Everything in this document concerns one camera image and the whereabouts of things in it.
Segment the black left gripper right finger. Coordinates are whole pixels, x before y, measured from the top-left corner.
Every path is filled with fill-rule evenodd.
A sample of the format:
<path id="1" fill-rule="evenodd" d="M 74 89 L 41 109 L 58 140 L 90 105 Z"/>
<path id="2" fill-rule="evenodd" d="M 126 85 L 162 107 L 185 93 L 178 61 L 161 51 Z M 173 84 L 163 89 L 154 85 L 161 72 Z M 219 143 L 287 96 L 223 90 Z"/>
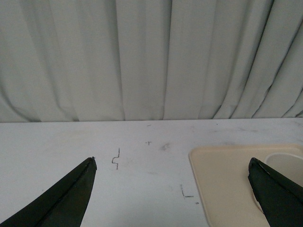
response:
<path id="1" fill-rule="evenodd" d="M 303 225 L 303 188 L 275 169 L 251 158 L 248 180 L 271 227 Z"/>

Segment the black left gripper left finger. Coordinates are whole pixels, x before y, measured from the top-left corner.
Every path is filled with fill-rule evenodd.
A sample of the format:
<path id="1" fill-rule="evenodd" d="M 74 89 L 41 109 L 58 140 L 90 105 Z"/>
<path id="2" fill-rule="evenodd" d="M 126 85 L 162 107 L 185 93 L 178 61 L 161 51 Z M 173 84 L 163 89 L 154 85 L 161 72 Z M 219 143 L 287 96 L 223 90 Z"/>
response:
<path id="1" fill-rule="evenodd" d="M 97 164 L 85 159 L 2 227 L 79 227 L 91 197 Z"/>

